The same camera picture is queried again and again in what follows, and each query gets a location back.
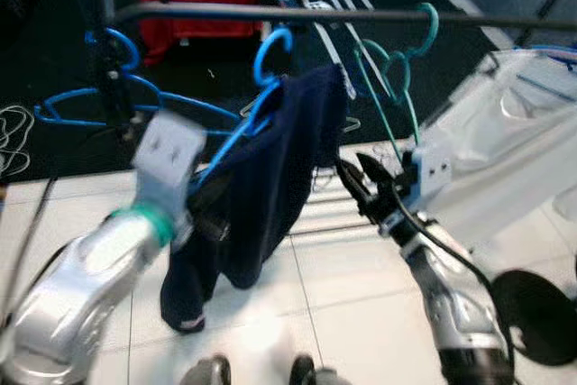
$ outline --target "navy blue cloth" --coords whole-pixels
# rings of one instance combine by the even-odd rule
[[[202,329],[202,307],[221,272],[238,289],[257,281],[262,264],[297,221],[314,167],[334,166],[346,110],[336,66],[282,79],[261,110],[272,114],[271,126],[235,147],[197,192],[200,197],[192,197],[207,205],[191,210],[194,232],[170,255],[160,292],[168,325],[181,332]]]

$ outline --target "white plastic bag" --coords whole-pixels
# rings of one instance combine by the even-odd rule
[[[495,53],[451,100],[456,104],[437,126],[452,143],[453,170],[479,170],[577,120],[577,75],[532,51]]]
[[[558,195],[553,201],[553,209],[565,220],[577,222],[577,186]]]
[[[577,75],[563,63],[494,53],[450,100],[422,135],[451,144],[453,181],[426,207],[457,239],[482,242],[577,185]]]

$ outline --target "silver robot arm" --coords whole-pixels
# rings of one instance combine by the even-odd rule
[[[393,178],[367,155],[357,154],[363,172],[341,160],[337,171],[357,201],[361,215],[392,238],[423,295],[443,375],[450,385],[511,385],[514,351],[508,328],[500,322],[490,282],[469,253],[435,220],[410,212],[409,197],[418,177],[408,164]],[[378,193],[363,184],[364,176]]]
[[[206,134],[174,115],[150,123],[133,164],[136,199],[74,240],[16,308],[2,336],[6,383],[69,385],[90,372],[110,314],[160,250],[186,237],[188,182]]]

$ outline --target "floor tile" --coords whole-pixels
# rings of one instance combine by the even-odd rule
[[[54,185],[53,198],[91,196],[93,194],[118,193],[136,189],[134,170],[100,173],[89,176],[61,178]]]
[[[414,289],[398,246],[371,230],[341,231],[337,241],[297,244],[298,266],[311,307]]]
[[[477,243],[473,259],[490,276],[511,268],[567,256],[567,245],[540,209]]]
[[[317,234],[292,234],[290,238],[296,247],[329,243],[355,243],[357,241],[366,241],[367,239],[376,239],[378,237],[377,231],[376,225],[371,225],[367,222],[364,227],[345,227]]]
[[[313,310],[325,366],[353,384],[445,385],[420,293]]]
[[[577,385],[577,362],[561,367],[548,367],[517,353],[515,363],[515,375],[523,385]]]
[[[160,317],[160,287],[168,266],[163,253],[134,289],[133,342],[142,344],[175,335]],[[263,315],[286,315],[307,309],[292,249],[277,250],[268,259],[257,284],[248,290],[235,289],[221,276],[213,298],[205,304],[206,327],[245,325]]]
[[[128,349],[101,352],[88,377],[88,385],[126,385],[128,383]]]
[[[368,220],[359,215],[358,208],[353,200],[339,200],[305,205],[299,219],[290,229],[290,233],[299,234],[312,230],[327,230],[367,223]]]
[[[96,228],[110,212],[129,204],[132,195],[133,193],[114,193],[50,200],[24,261],[16,286],[16,298],[22,295],[32,278],[61,245]],[[2,245],[6,246],[5,255],[9,255],[9,260],[0,265],[3,279],[6,279],[12,270],[16,246],[22,240],[23,231],[29,224],[35,207],[34,203],[15,204],[7,206],[3,212],[5,219],[3,218],[0,234]],[[2,289],[4,303],[5,288]],[[130,309],[131,303],[128,299],[123,301],[111,316],[109,331],[103,341],[106,349],[128,347]]]
[[[8,194],[5,203],[38,202],[47,180],[32,180],[29,182],[17,182],[8,186]]]
[[[567,246],[571,249],[573,253],[577,254],[577,223],[574,221],[569,221],[560,216],[553,209],[553,204],[551,200],[546,201],[541,209],[547,215],[547,218],[559,231]]]
[[[571,255],[530,265],[527,270],[548,279],[569,298],[577,298],[575,260],[575,257]]]
[[[264,317],[258,323],[205,330],[200,334],[134,346],[130,383],[174,385],[201,358],[224,354],[233,383],[287,385],[297,353],[319,355],[307,314]]]
[[[337,175],[317,178],[311,189],[307,203],[309,205],[319,201],[335,199],[353,199],[351,194],[344,188],[343,182]]]
[[[6,204],[37,203],[47,180],[16,182],[8,187]],[[134,191],[136,172],[134,170],[99,173],[97,175],[59,178],[50,193],[50,198],[83,197],[95,194]]]
[[[23,289],[61,245],[94,230],[112,211],[130,205],[132,199],[133,193],[124,192],[50,200],[32,239],[18,287]],[[35,208],[33,203],[6,207],[0,233],[7,250],[15,252]],[[2,263],[5,269],[12,265],[11,261]]]

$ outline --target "black floor mat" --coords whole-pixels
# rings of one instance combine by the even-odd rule
[[[134,0],[116,0],[118,6]],[[447,0],[371,0],[376,7],[414,8],[419,2],[430,2],[439,11],[454,11]],[[87,60],[84,47],[84,24],[76,0],[34,0],[33,11],[27,15],[22,29],[4,35],[0,46],[0,74],[3,83],[3,105],[33,104],[48,96],[87,83]],[[387,50],[418,45],[426,31],[422,25],[388,25],[362,23],[356,25],[363,37],[379,42]],[[331,30],[343,62],[352,75],[360,96],[351,104],[351,115],[362,119],[362,128],[344,136],[344,143],[372,142],[385,139],[378,114],[368,98],[361,78],[353,64],[353,39],[343,26]],[[211,41],[195,43],[185,50],[174,50],[163,64],[143,69],[142,74],[153,78],[169,91],[209,100],[230,110],[238,110],[257,92],[252,83],[251,67],[257,41]],[[448,28],[441,26],[435,45],[423,59],[415,60],[412,67],[414,98],[417,117],[426,119],[440,106],[456,85],[479,62],[483,55],[494,50],[479,29]],[[297,35],[291,58],[291,67],[282,54],[273,53],[268,64],[277,71],[298,73],[329,61],[325,49],[312,27],[306,34]],[[82,102],[96,105],[94,102]],[[175,107],[183,111],[182,106]],[[390,123],[398,137],[410,133],[406,117],[396,108],[387,106]],[[68,115],[76,108],[70,105]],[[206,115],[184,110],[202,124],[213,122]],[[7,181],[39,179],[50,175],[51,161],[56,155],[67,155],[73,143],[88,131],[77,127],[47,125],[38,122],[27,145],[32,163],[24,173]],[[220,139],[211,139],[208,150],[213,151]],[[122,170],[130,167],[130,155],[118,147],[114,138],[102,137],[81,153],[67,155],[68,163],[62,175]]]

